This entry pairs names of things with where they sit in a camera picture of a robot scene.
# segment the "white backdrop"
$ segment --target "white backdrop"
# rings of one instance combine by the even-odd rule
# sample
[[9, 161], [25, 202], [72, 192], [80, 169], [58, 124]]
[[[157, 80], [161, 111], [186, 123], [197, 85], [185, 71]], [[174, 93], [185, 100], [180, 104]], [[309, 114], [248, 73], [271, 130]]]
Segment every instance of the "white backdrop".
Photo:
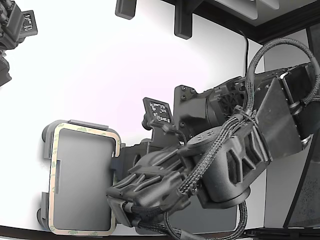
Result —
[[[138, 0], [132, 20], [115, 16], [116, 0], [16, 2], [22, 11], [34, 10], [39, 33], [6, 52], [12, 81], [0, 88], [2, 226], [41, 229], [36, 211], [49, 186], [41, 140], [47, 124], [109, 125], [130, 146], [151, 136], [141, 126], [144, 97], [173, 110], [176, 86], [200, 93], [244, 73], [241, 35], [194, 15], [193, 37], [178, 38], [174, 6], [160, 0]], [[250, 59], [259, 48], [250, 42]], [[263, 70], [261, 61], [257, 71]], [[256, 189], [264, 188], [265, 177]], [[253, 186], [250, 227], [262, 227], [264, 194]]]

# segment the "ceiling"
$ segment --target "ceiling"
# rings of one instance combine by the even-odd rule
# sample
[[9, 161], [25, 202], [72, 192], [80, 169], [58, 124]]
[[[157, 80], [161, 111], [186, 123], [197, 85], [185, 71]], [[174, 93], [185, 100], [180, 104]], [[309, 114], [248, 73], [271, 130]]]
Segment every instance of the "ceiling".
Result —
[[236, 17], [259, 26], [317, 0], [206, 0]]

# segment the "black bracket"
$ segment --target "black bracket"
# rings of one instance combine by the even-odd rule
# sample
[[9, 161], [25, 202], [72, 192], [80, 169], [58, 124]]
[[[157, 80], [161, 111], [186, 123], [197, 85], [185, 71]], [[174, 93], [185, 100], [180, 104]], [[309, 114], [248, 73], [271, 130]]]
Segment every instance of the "black bracket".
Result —
[[175, 4], [174, 35], [182, 39], [192, 37], [193, 12], [204, 0], [177, 0]]
[[[182, 39], [192, 37], [193, 12], [204, 0], [176, 0], [174, 35]], [[136, 15], [137, 0], [117, 0], [115, 15], [131, 20]]]
[[137, 0], [116, 0], [115, 15], [131, 20], [136, 15]]

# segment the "cable bundle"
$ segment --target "cable bundle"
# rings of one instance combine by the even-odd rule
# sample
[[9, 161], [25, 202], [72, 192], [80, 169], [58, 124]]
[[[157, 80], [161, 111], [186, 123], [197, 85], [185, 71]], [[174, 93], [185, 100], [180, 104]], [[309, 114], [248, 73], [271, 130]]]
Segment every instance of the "cable bundle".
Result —
[[[210, 167], [212, 162], [215, 160], [215, 157], [218, 151], [221, 149], [224, 142], [233, 135], [235, 131], [237, 131], [246, 121], [250, 121], [252, 119], [252, 113], [254, 110], [254, 100], [255, 100], [255, 88], [254, 88], [254, 80], [255, 80], [255, 70], [258, 65], [258, 62], [263, 57], [263, 55], [270, 50], [271, 48], [278, 45], [292, 45], [299, 49], [301, 49], [310, 59], [315, 72], [315, 85], [313, 86], [312, 91], [301, 100], [304, 105], [308, 105], [310, 102], [320, 102], [320, 96], [316, 96], [319, 85], [320, 85], [320, 67], [319, 64], [312, 54], [312, 52], [301, 42], [291, 39], [291, 38], [279, 38], [270, 41], [266, 45], [264, 45], [254, 56], [252, 59], [249, 68], [247, 70], [245, 76], [245, 87], [247, 91], [247, 99], [244, 102], [243, 110], [247, 113], [248, 118], [244, 120], [239, 119], [238, 117], [231, 117], [228, 119], [223, 125], [220, 133], [217, 138], [213, 142], [212, 146], [207, 150], [207, 152], [202, 156], [201, 160], [194, 167], [192, 172], [185, 178], [182, 184], [179, 187], [179, 191], [182, 194], [188, 194], [191, 191], [191, 188], [197, 184], [197, 182], [201, 179], [207, 169]], [[167, 234], [172, 236], [175, 240], [183, 240], [183, 239], [193, 239], [193, 240], [234, 240], [239, 238], [247, 225], [248, 213], [246, 202], [239, 204], [240, 211], [240, 222], [236, 228], [236, 230], [229, 236], [220, 237], [220, 238], [204, 238], [201, 236], [197, 236], [186, 231], [173, 228], [170, 225], [169, 214], [167, 212], [164, 213], [163, 221], [164, 225], [157, 223], [140, 223], [139, 227], [146, 228], [152, 231], [156, 231], [158, 233]]]

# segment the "robotic hand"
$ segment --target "robotic hand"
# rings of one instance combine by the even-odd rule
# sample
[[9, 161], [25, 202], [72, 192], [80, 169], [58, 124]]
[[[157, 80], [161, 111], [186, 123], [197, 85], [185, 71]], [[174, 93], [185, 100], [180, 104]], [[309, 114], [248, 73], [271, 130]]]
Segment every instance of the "robotic hand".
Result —
[[[255, 75], [264, 53], [281, 44], [298, 47], [311, 63]], [[303, 150], [320, 128], [319, 85], [320, 67], [310, 50], [280, 38], [258, 51], [246, 77], [200, 94], [176, 87], [173, 116], [167, 103], [144, 98], [142, 125], [152, 139], [123, 147], [112, 166], [118, 183], [107, 199], [117, 221], [176, 240], [202, 239], [169, 222], [197, 195], [205, 209], [239, 205], [239, 225], [223, 239], [240, 237], [251, 183], [272, 161]]]
[[12, 78], [5, 51], [38, 34], [34, 11], [21, 11], [15, 1], [0, 0], [0, 87]]

